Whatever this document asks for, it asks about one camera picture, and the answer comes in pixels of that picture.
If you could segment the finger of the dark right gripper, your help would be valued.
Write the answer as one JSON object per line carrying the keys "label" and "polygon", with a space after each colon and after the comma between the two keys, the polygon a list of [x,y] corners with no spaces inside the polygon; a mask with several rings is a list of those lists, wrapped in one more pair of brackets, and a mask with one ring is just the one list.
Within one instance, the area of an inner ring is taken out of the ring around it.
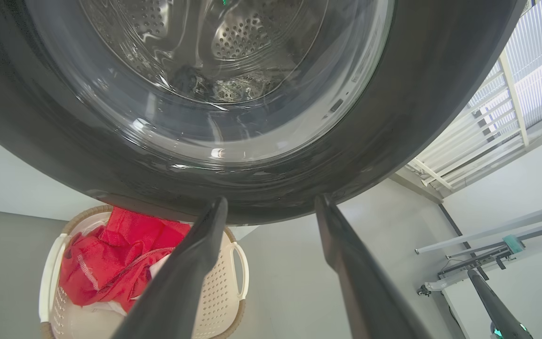
{"label": "finger of the dark right gripper", "polygon": [[484,277],[473,269],[467,270],[467,274],[491,318],[495,330],[499,331],[497,336],[501,339],[531,339],[532,335],[499,299],[486,283]]}

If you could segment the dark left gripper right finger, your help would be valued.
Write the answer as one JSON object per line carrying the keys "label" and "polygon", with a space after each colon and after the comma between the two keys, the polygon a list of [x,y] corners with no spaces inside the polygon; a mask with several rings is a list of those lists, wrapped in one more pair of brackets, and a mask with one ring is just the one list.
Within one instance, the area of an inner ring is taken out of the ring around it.
{"label": "dark left gripper right finger", "polygon": [[354,339],[429,339],[430,333],[328,194],[315,198],[323,255],[337,273]]}

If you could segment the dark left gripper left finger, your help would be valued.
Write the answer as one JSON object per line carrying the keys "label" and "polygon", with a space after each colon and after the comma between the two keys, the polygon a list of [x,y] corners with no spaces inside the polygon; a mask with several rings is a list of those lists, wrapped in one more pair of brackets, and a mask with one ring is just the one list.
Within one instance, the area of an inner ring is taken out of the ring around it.
{"label": "dark left gripper left finger", "polygon": [[148,284],[114,339],[189,339],[202,285],[217,263],[228,212],[217,197]]}

